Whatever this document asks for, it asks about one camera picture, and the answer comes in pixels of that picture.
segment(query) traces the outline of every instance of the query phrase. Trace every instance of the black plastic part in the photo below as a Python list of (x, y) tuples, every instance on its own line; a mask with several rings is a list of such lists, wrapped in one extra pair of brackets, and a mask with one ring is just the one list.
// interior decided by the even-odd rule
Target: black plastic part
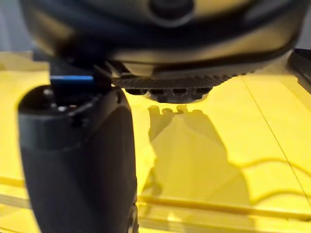
[(20, 149), (42, 233), (125, 233), (137, 179), (130, 107), (119, 89), (58, 111), (30, 91), (18, 107)]
[(212, 88), (151, 89), (151, 98), (160, 103), (191, 103), (202, 99)]
[(311, 83), (311, 50), (295, 49), (288, 59), (288, 64)]

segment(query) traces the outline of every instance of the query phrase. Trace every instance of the yellow surface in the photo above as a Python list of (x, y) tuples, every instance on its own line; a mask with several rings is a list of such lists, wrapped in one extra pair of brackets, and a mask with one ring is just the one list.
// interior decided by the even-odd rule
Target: yellow surface
[[(28, 197), (16, 105), (48, 73), (27, 66), (7, 71), (0, 59), (2, 232), (38, 232), (31, 210), (21, 208)], [(236, 77), (188, 105), (126, 95), (141, 233), (311, 232), (311, 96), (294, 76)]]

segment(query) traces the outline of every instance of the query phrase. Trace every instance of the yellow plastic tray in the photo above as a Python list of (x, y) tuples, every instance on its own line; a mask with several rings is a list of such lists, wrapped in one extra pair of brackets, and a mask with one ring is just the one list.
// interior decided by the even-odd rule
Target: yellow plastic tray
[[(16, 106), (48, 82), (47, 66), (0, 53), (1, 69), (0, 232), (37, 233)], [(278, 70), (233, 78), (187, 105), (126, 94), (141, 233), (311, 232), (311, 95)]]

